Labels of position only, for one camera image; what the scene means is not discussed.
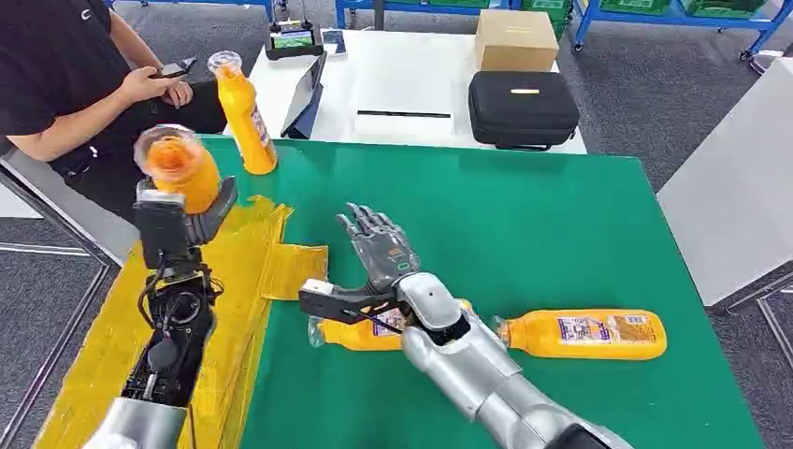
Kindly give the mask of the person's left hand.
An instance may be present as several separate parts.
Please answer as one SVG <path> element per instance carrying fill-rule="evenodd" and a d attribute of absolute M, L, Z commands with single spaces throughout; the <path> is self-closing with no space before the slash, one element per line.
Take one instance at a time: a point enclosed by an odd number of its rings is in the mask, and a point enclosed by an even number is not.
<path fill-rule="evenodd" d="M 162 99 L 176 109 L 188 105 L 193 97 L 194 91 L 191 85 L 178 79 L 173 79 L 162 95 Z"/>

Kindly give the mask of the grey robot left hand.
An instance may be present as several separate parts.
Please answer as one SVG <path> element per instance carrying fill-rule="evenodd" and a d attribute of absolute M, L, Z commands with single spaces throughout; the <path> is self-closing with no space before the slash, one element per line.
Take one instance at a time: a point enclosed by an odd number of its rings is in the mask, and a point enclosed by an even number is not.
<path fill-rule="evenodd" d="M 216 193 L 207 210 L 189 213 L 184 194 L 158 190 L 150 179 L 137 183 L 134 223 L 147 268 L 172 268 L 197 260 L 195 249 L 215 238 L 237 202 L 237 180 L 223 179 Z"/>

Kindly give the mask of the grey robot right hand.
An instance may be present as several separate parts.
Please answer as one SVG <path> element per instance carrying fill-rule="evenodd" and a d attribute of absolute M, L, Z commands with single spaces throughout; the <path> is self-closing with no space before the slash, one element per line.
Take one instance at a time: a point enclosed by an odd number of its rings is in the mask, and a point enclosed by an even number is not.
<path fill-rule="evenodd" d="M 352 217 L 340 213 L 336 218 L 367 273 L 366 283 L 351 292 L 391 293 L 400 279 L 421 270 L 420 258 L 398 224 L 366 205 L 348 202 L 346 206 Z"/>

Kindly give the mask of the person's right hand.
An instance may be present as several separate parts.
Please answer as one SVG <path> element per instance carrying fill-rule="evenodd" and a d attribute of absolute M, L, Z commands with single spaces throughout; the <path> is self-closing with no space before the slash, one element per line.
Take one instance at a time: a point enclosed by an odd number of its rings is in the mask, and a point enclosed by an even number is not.
<path fill-rule="evenodd" d="M 166 90 L 176 84 L 179 78 L 156 78 L 158 69 L 145 66 L 132 70 L 123 80 L 119 92 L 129 103 L 136 103 L 162 96 Z"/>

